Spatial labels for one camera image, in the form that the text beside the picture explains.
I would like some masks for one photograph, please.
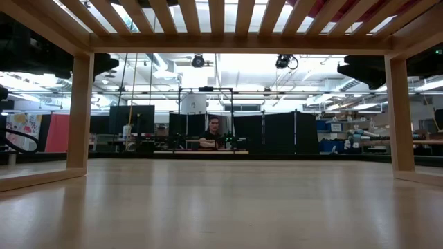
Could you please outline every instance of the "black shirt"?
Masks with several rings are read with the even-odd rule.
[[[220,148],[223,146],[223,141],[220,140],[220,138],[222,137],[222,135],[220,134],[212,134],[209,130],[206,130],[205,132],[203,132],[200,135],[200,138],[205,138],[206,140],[215,140],[215,142],[217,143],[217,148]]]

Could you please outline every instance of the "wooden floor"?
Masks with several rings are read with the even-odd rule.
[[[100,159],[0,193],[0,248],[432,249],[442,231],[443,187],[383,163]]]

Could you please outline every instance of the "man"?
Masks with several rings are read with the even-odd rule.
[[[200,146],[203,148],[220,148],[223,142],[219,140],[222,135],[220,135],[218,131],[219,118],[215,116],[210,117],[208,130],[200,135]]]

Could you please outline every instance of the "cable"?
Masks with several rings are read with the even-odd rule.
[[[18,136],[29,138],[32,141],[34,141],[35,144],[37,145],[34,150],[28,151],[28,150],[22,149],[22,148],[20,148],[20,147],[18,147],[16,145],[14,145],[7,138],[0,138],[0,140],[4,141],[9,147],[13,148],[14,150],[16,150],[16,151],[18,151],[20,153],[23,153],[23,154],[35,154],[39,150],[39,141],[38,141],[38,139],[34,138],[31,135],[28,135],[26,133],[22,133],[22,132],[19,132],[19,131],[14,131],[12,129],[6,129],[6,128],[0,128],[0,131],[5,131],[5,132],[11,133],[11,134],[15,134],[15,135],[18,135]]]
[[[298,59],[295,56],[293,56],[293,55],[292,55],[292,59],[294,59],[297,62],[297,66],[295,68],[290,68],[289,65],[288,65],[288,68],[291,69],[291,70],[296,70],[298,68]]]
[[[131,30],[132,29],[132,25],[134,24],[134,21],[131,21],[131,26],[129,27],[129,29]],[[114,148],[114,142],[115,142],[115,140],[116,140],[116,124],[117,124],[117,118],[118,118],[118,110],[119,110],[119,106],[120,106],[120,100],[121,100],[121,98],[122,98],[122,92],[123,92],[123,89],[124,89],[124,87],[123,87],[123,84],[124,84],[124,82],[123,82],[123,80],[125,79],[125,71],[126,71],[126,63],[127,63],[127,54],[128,53],[126,53],[126,56],[125,56],[125,64],[123,65],[123,75],[122,75],[122,83],[121,83],[121,85],[120,85],[120,92],[119,92],[119,94],[118,94],[118,101],[117,101],[117,109],[116,109],[116,119],[114,120],[114,126],[113,126],[113,129],[112,129],[112,145],[111,145],[111,152],[112,152],[112,149]]]
[[[129,108],[129,122],[127,124],[129,135],[131,134],[132,105],[133,105],[133,101],[134,101],[134,89],[136,88],[137,61],[138,61],[138,53],[136,53],[136,65],[134,67],[134,78],[132,80],[131,106]],[[126,136],[125,148],[127,148],[128,140],[129,140],[129,136]]]
[[[428,104],[428,100],[426,99],[426,96],[423,95],[423,98],[424,98],[424,101],[425,101],[425,103],[426,103],[426,107],[428,107],[428,110],[431,110],[431,109],[429,108],[429,104]],[[434,120],[435,126],[437,127],[437,131],[439,131],[440,128],[438,127],[437,120],[435,119],[435,113],[434,113],[434,112],[431,112],[431,114],[432,114],[432,119]]]
[[[156,25],[157,18],[154,18],[154,32],[155,32],[155,25]],[[150,105],[151,105],[151,90],[152,90],[152,67],[153,67],[153,61],[154,61],[154,54],[151,54],[151,73],[150,73]]]

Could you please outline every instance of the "security camera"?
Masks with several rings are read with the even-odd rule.
[[[197,54],[192,59],[192,66],[195,68],[201,68],[205,65],[205,60],[203,59],[203,55]]]

